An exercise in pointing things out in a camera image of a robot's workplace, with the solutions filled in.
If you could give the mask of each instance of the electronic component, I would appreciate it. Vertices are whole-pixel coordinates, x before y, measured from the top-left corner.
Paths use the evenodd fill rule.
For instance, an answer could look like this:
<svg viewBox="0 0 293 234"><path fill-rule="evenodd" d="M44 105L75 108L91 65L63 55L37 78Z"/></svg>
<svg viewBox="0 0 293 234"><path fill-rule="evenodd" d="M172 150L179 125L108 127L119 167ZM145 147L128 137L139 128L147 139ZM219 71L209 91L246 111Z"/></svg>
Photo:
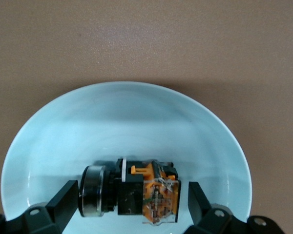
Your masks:
<svg viewBox="0 0 293 234"><path fill-rule="evenodd" d="M119 215L143 215L144 223L174 223L180 189L181 181L171 162L118 159L115 169L85 169L79 209L82 216L102 216L117 205Z"/></svg>

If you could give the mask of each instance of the white bowl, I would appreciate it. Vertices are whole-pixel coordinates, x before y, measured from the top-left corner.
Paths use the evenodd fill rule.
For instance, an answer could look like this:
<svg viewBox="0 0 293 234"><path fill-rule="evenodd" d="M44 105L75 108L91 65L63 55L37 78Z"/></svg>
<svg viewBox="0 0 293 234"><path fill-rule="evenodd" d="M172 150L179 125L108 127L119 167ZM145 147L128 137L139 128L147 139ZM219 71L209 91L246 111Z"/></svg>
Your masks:
<svg viewBox="0 0 293 234"><path fill-rule="evenodd" d="M178 223L153 227L142 216L82 218L75 212L65 234L181 234L192 220L188 182L198 181L211 203L246 221L251 176L237 140L211 111L161 86L108 82L69 92L35 113L7 153L1 197L7 220L49 201L86 166L100 161L172 161L182 181Z"/></svg>

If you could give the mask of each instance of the silver bolt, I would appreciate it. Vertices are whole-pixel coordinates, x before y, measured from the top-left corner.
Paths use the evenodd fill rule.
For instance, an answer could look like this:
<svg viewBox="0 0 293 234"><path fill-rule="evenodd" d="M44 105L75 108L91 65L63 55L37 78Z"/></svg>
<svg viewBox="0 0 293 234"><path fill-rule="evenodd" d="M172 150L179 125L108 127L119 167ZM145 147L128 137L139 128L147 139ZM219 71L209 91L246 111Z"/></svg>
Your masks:
<svg viewBox="0 0 293 234"><path fill-rule="evenodd" d="M34 210L32 210L31 212L29 212L29 214L30 214L30 215L36 215L36 214L38 214L39 212L40 212L39 209L34 209Z"/></svg>
<svg viewBox="0 0 293 234"><path fill-rule="evenodd" d="M254 222L259 225L259 226L266 226L267 223L265 222L265 220L263 220L262 218L255 218Z"/></svg>
<svg viewBox="0 0 293 234"><path fill-rule="evenodd" d="M218 217L224 217L225 216L225 213L222 212L221 210L216 210L215 211L215 215L218 216Z"/></svg>

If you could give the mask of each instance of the brown table surface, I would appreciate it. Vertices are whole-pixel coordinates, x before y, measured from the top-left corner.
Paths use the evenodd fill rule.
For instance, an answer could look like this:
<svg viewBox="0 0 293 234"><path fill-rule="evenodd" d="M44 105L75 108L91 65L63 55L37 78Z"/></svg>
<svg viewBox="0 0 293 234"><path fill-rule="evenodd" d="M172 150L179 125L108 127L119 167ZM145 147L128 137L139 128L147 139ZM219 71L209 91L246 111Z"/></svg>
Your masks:
<svg viewBox="0 0 293 234"><path fill-rule="evenodd" d="M251 214L293 233L293 1L0 0L0 176L36 111L114 80L212 110L245 152Z"/></svg>

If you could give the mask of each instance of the silver metal ring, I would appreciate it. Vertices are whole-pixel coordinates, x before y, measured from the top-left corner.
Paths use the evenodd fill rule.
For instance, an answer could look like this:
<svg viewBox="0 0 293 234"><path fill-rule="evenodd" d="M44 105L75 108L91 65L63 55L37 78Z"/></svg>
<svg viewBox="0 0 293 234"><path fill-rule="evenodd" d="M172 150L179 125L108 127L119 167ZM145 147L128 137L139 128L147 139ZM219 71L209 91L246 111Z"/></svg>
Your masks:
<svg viewBox="0 0 293 234"><path fill-rule="evenodd" d="M81 211L84 217L103 216L102 187L105 166L89 166L84 172L81 187Z"/></svg>

